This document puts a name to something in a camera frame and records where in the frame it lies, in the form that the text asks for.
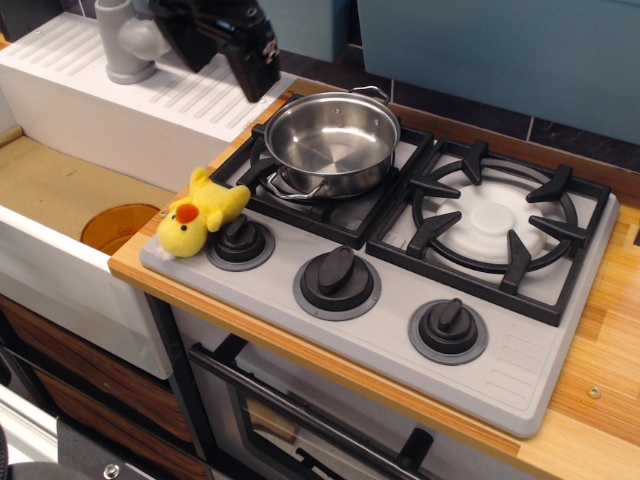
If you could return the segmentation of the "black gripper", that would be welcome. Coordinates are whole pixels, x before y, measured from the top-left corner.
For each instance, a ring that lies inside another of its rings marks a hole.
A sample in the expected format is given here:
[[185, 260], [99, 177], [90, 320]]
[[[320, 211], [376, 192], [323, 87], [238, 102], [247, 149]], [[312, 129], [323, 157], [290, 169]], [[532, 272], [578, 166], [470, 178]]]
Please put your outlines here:
[[157, 0], [148, 5], [172, 50], [192, 71], [201, 71], [224, 46], [222, 53], [250, 103], [280, 81], [278, 58], [267, 62], [261, 53], [277, 40], [257, 1]]

